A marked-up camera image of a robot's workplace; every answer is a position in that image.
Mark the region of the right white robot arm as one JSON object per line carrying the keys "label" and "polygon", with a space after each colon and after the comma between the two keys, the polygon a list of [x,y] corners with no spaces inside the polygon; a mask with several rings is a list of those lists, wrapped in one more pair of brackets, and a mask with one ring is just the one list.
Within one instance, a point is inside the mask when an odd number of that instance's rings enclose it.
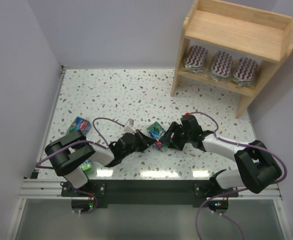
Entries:
{"label": "right white robot arm", "polygon": [[241,143],[218,137],[211,130],[203,130],[193,115],[184,115],[180,121],[171,123],[160,138],[161,143],[180,151],[185,144],[191,144],[202,152],[216,154],[236,163],[236,169],[220,170],[210,178],[215,187],[222,190],[243,187],[258,194],[282,176],[275,156],[262,141]]}

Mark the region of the purple zigzag sponge pack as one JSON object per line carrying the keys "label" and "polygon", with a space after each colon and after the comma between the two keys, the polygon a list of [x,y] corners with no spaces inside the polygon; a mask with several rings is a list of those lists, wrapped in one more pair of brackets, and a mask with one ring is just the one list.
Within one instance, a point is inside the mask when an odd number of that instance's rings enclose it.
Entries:
{"label": "purple zigzag sponge pack", "polygon": [[212,58],[210,75],[215,81],[223,81],[231,76],[233,57],[226,51],[218,51]]}
{"label": "purple zigzag sponge pack", "polygon": [[205,68],[208,50],[200,45],[194,45],[184,59],[184,68],[192,73],[202,73]]}
{"label": "purple zigzag sponge pack", "polygon": [[238,88],[250,86],[255,82],[258,63],[249,57],[241,57],[233,71],[232,81]]}

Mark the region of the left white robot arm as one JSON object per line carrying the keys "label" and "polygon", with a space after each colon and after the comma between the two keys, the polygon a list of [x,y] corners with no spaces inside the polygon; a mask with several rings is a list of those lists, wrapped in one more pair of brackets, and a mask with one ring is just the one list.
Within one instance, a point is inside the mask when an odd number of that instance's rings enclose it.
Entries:
{"label": "left white robot arm", "polygon": [[87,140],[80,130],[76,130],[48,144],[44,152],[57,176],[65,178],[74,188],[82,189],[89,182],[80,168],[84,161],[112,168],[132,153],[143,152],[155,143],[155,139],[136,130],[135,133],[124,133],[117,141],[104,147]]}

